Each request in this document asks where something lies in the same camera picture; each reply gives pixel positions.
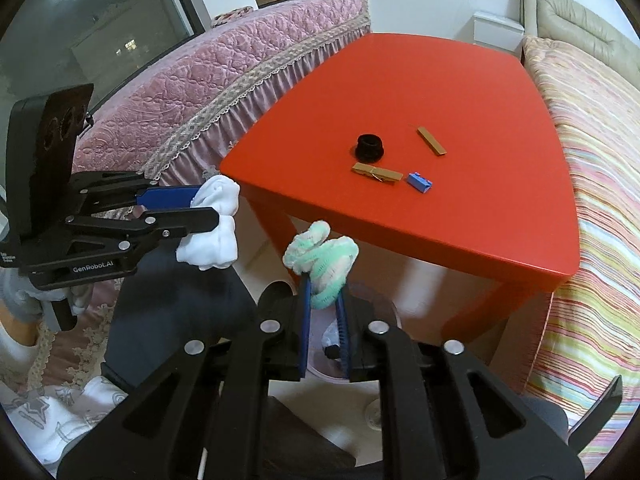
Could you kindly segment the gloved left hand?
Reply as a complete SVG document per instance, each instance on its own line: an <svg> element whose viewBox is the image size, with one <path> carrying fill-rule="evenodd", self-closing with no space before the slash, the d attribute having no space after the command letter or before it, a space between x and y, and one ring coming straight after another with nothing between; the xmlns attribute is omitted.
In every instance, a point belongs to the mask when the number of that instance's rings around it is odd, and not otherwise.
<svg viewBox="0 0 640 480"><path fill-rule="evenodd" d="M1 300L20 322L43 320L52 332L71 330L91 300L93 284L40 290L17 269L1 270Z"/></svg>

